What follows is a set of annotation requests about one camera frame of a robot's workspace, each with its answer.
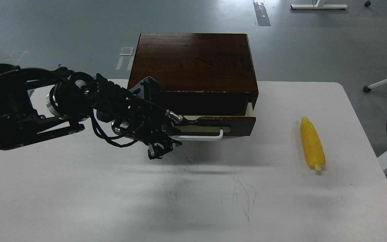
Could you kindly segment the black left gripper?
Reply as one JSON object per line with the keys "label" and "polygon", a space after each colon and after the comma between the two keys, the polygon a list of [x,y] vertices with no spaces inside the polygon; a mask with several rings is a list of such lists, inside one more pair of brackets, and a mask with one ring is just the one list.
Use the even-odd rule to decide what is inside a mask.
{"label": "black left gripper", "polygon": [[162,105],[139,99],[117,84],[93,84],[93,131],[108,144],[126,137],[130,144],[142,142],[148,146],[148,158],[161,159],[181,141],[170,137],[174,133],[169,110]]}

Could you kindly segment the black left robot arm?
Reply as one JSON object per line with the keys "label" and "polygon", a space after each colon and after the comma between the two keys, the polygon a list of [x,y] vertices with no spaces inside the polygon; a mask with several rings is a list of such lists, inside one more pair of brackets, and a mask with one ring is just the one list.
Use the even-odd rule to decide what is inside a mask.
{"label": "black left robot arm", "polygon": [[100,74],[66,67],[0,64],[0,151],[81,132],[87,119],[95,136],[114,147],[147,145],[149,159],[182,145],[172,136],[184,118],[161,105],[154,78],[126,89]]}

